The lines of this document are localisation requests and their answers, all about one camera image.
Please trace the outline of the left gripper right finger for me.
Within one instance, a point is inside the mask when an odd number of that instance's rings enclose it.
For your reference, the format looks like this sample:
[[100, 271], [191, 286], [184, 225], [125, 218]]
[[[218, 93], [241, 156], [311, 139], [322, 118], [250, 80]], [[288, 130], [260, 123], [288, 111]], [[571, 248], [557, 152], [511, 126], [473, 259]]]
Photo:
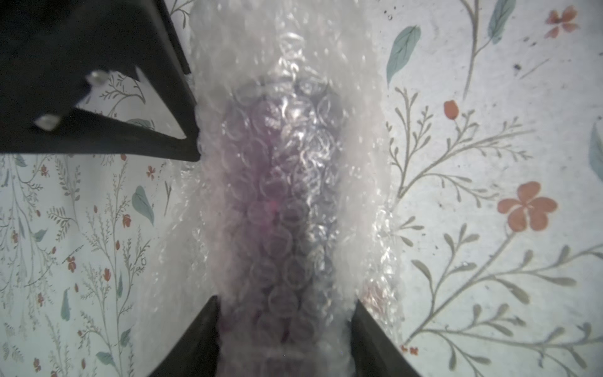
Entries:
[[360, 301], [356, 302], [350, 329], [355, 376], [420, 377]]

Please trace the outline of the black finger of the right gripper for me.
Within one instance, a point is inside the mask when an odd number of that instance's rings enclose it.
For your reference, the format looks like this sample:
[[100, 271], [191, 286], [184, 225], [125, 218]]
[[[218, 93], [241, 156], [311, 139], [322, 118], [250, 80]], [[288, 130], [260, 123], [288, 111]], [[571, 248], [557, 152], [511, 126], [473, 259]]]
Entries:
[[[112, 72], [147, 78], [184, 137], [79, 109]], [[199, 129], [189, 72], [162, 1], [4, 1], [1, 151], [196, 162]]]

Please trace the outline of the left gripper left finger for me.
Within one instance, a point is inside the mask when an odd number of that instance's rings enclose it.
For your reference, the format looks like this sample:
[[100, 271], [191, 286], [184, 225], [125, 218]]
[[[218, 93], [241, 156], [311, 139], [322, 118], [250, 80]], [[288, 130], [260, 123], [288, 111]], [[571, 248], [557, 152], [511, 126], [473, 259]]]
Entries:
[[150, 377], [215, 377], [220, 300], [213, 295]]

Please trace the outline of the purple glass bottle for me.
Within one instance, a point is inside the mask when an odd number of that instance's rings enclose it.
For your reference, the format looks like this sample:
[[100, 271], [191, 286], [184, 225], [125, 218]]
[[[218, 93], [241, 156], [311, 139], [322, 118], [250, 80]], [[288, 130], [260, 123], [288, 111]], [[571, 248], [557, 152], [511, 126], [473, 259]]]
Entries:
[[219, 376], [351, 376], [338, 238], [345, 113], [312, 75], [252, 82], [221, 123], [228, 263], [218, 322]]

